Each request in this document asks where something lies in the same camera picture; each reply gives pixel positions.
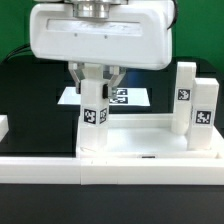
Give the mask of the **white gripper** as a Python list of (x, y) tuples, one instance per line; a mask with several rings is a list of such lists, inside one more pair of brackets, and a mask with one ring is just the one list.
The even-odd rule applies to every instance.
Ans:
[(48, 1), (36, 4), (30, 15), (30, 45), (38, 58), (68, 63), (81, 93), (83, 63), (108, 65), (111, 78), (103, 98), (115, 99), (126, 68), (160, 70), (172, 59), (174, 0), (111, 0), (103, 16), (91, 14), (88, 2)]

